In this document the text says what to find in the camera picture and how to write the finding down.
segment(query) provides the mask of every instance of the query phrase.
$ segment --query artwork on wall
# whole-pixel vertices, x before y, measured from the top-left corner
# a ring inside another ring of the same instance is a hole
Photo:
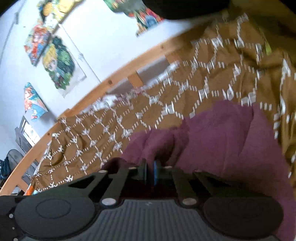
[[[24,92],[25,92],[25,113],[28,110],[33,110],[31,114],[31,119],[33,121],[36,121],[44,113],[48,112],[48,110],[30,82],[26,83]]]
[[[38,3],[40,17],[44,26],[53,33],[65,15],[81,0],[42,0]]]
[[[36,66],[42,52],[47,46],[50,34],[47,28],[43,26],[42,20],[38,19],[37,24],[29,33],[24,46],[32,65]]]
[[[42,63],[63,97],[86,78],[85,73],[58,36],[55,36],[47,46]]]
[[[123,12],[125,15],[136,19],[137,26],[139,28],[136,32],[137,36],[163,21],[163,18],[147,8],[142,0],[103,1],[113,12]]]

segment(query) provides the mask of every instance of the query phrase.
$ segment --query colorful poster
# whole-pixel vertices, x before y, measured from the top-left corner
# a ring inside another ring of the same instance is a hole
[[[42,0],[38,3],[40,17],[48,31],[53,33],[57,25],[71,11],[75,2],[81,0]]]
[[[123,12],[125,15],[135,18],[139,30],[136,35],[140,35],[149,28],[157,26],[163,21],[156,13],[147,8],[142,0],[103,0],[113,12]]]
[[[55,36],[43,56],[43,66],[58,92],[65,97],[86,75],[62,39]]]
[[[48,112],[48,110],[30,82],[26,83],[24,92],[25,92],[25,113],[28,110],[33,110],[31,114],[31,119],[33,121],[36,121],[44,113]]]
[[[47,46],[50,34],[47,28],[43,26],[42,20],[38,19],[37,24],[29,33],[24,46],[32,65],[36,66],[42,52]]]

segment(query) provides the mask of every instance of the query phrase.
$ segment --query wooden bed frame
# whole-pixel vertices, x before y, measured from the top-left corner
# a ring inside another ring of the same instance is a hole
[[[133,87],[142,86],[143,83],[137,73],[137,70],[145,67],[151,62],[166,56],[169,63],[180,59],[180,53],[191,49],[190,41],[198,39],[204,32],[208,22],[198,25],[193,29],[173,37],[140,55],[136,59],[129,62],[126,66],[117,70],[106,80],[102,81],[96,88],[88,93],[80,100],[72,109],[67,109],[60,117],[70,117],[79,114],[82,110],[94,103],[99,97],[102,97],[106,92],[114,87],[119,81],[128,78]],[[24,192],[28,189],[28,184],[22,179],[23,174],[27,171],[34,160],[40,161],[48,142],[52,138],[53,127],[36,143],[34,147],[26,154],[13,170],[3,187],[0,189],[0,196],[11,195],[16,186],[20,187]]]

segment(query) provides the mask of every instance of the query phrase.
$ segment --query clothing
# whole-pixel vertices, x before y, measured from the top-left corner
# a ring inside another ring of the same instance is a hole
[[[110,160],[103,169],[116,173],[119,167],[139,166],[142,159],[152,175],[154,160],[160,160],[162,166],[186,173],[203,170],[272,196],[284,210],[275,235],[281,241],[295,237],[296,202],[287,178],[288,165],[257,105],[241,107],[222,101],[210,111],[185,118],[178,128],[135,133],[121,158]]]

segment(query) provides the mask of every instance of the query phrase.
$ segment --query painting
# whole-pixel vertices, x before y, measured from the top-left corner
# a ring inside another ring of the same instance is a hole
[[[33,121],[36,121],[44,113],[48,112],[48,110],[30,82],[26,83],[24,92],[25,92],[25,113],[28,110],[33,110],[31,114],[31,119]]]
[[[55,36],[47,46],[42,63],[63,97],[86,77],[59,36]]]
[[[41,19],[32,28],[25,42],[25,51],[28,54],[32,65],[36,66],[38,60],[47,46],[51,33],[43,26]]]
[[[103,0],[115,13],[123,12],[135,18],[138,26],[136,35],[139,36],[148,29],[157,26],[163,18],[145,6],[142,0]]]
[[[38,3],[40,17],[48,31],[53,33],[57,25],[70,12],[76,2],[81,0],[42,0]]]

